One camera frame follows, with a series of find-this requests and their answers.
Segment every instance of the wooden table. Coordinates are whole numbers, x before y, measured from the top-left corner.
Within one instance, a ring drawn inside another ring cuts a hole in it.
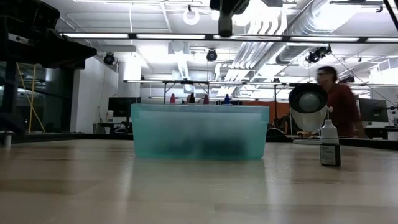
[[[266,144],[257,161],[145,160],[132,141],[78,140],[0,151],[0,222],[397,223],[398,153]]]

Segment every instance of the red shirt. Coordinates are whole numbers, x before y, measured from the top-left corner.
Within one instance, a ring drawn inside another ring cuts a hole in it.
[[[328,106],[333,108],[331,121],[339,136],[354,136],[354,125],[360,122],[356,100],[349,86],[336,84],[328,93]]]

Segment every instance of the computer monitor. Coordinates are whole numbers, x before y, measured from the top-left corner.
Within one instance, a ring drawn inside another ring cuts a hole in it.
[[[359,99],[362,121],[388,122],[387,102],[376,99]]]
[[[141,97],[109,97],[108,110],[114,117],[129,117],[130,105],[141,103]]]

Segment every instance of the dropper bottle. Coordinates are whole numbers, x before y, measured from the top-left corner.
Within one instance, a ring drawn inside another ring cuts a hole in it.
[[[329,112],[332,111],[333,108],[330,107],[327,111],[328,119],[325,121],[323,127],[320,128],[320,162],[323,166],[339,167],[341,165],[341,151],[337,128],[333,125],[329,117]]]

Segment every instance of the bottle label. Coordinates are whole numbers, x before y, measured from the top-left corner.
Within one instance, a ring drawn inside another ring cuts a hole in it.
[[[336,165],[336,148],[335,146],[320,145],[321,164]]]

